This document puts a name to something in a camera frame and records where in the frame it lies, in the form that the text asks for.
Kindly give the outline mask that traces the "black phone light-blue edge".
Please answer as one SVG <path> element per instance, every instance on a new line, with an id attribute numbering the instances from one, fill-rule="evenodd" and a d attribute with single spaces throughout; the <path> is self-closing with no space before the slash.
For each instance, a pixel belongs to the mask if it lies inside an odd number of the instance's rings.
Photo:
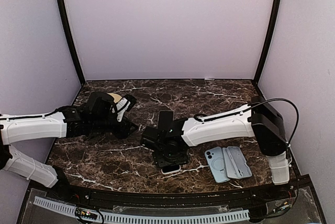
<path id="1" fill-rule="evenodd" d="M 170 166 L 165 166 L 161 168 L 161 173 L 163 175 L 169 175 L 169 174 L 174 174 L 178 173 L 181 171 L 181 166 L 180 165 L 170 165 Z"/>

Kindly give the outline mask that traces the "purple-edged black phone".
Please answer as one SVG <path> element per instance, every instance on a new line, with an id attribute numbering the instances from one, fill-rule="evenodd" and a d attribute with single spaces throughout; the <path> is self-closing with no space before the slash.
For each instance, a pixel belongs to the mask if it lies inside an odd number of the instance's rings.
<path id="1" fill-rule="evenodd" d="M 159 112 L 158 116 L 158 129 L 168 131 L 174 118 L 174 112 L 163 110 Z"/>

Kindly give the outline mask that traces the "grey-blue phone case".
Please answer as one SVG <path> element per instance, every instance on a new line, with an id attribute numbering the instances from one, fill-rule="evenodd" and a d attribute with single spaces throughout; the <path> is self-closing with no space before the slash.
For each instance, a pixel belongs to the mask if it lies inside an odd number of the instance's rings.
<path id="1" fill-rule="evenodd" d="M 244 179 L 252 176 L 251 169 L 239 147 L 222 148 L 226 173 L 231 179 Z"/>

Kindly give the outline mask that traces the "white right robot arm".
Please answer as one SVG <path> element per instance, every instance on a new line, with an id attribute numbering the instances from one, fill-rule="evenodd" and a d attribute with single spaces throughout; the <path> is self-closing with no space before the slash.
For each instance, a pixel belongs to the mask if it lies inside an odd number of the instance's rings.
<path id="1" fill-rule="evenodd" d="M 267 195 L 278 200 L 287 192 L 290 180 L 289 154 L 291 138 L 286 137 L 282 115 L 271 105 L 272 100 L 255 96 L 237 109 L 206 116 L 174 119 L 172 111 L 161 111 L 159 123 L 146 127 L 140 144 L 153 151 L 155 165 L 162 173 L 177 172 L 188 163 L 188 149 L 198 145 L 240 137 L 254 137 L 266 156 L 272 182 Z"/>

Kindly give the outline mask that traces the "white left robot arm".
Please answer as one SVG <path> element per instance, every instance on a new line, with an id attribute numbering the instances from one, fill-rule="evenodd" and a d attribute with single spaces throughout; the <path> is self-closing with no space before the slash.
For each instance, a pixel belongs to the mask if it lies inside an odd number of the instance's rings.
<path id="1" fill-rule="evenodd" d="M 17 150 L 13 143 L 45 139 L 74 138 L 92 134 L 112 133 L 125 139 L 138 129 L 124 114 L 137 100 L 132 95 L 93 92 L 79 106 L 62 106 L 50 113 L 1 116 L 1 169 L 27 180 L 53 188 L 63 201 L 74 196 L 74 190 L 61 168 L 43 164 Z"/>

